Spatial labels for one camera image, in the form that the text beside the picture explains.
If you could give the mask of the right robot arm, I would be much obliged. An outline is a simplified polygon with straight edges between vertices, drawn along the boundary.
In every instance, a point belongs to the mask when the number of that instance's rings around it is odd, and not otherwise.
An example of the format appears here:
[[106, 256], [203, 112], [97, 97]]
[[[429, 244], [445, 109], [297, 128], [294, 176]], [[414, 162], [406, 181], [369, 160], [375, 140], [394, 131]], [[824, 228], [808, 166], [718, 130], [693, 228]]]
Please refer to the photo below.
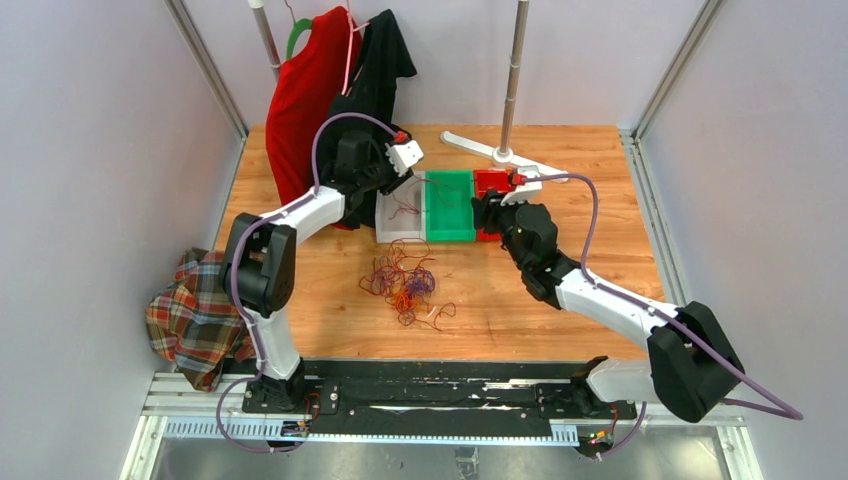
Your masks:
[[648, 402], [697, 423], [740, 384], [744, 368], [709, 307], [659, 302], [605, 282], [559, 250], [544, 205], [504, 205], [502, 198], [490, 190], [471, 199], [474, 225], [499, 236], [529, 294], [596, 321], [648, 355], [645, 361], [595, 357], [573, 374], [571, 400], [580, 414], [598, 416], [618, 401]]

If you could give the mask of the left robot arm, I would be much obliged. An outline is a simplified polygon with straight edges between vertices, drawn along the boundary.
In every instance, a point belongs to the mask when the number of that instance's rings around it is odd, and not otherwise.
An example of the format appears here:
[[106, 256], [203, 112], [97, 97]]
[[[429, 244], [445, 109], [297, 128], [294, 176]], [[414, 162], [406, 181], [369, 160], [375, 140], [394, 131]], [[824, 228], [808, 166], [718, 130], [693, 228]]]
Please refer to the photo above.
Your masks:
[[335, 156], [319, 166], [318, 186], [261, 216], [233, 221], [219, 278], [248, 328], [258, 374], [252, 384], [283, 413], [306, 400], [305, 366], [287, 318], [298, 247], [353, 214], [366, 196], [395, 190], [413, 174], [423, 151], [400, 130], [380, 144], [362, 130], [338, 140]]

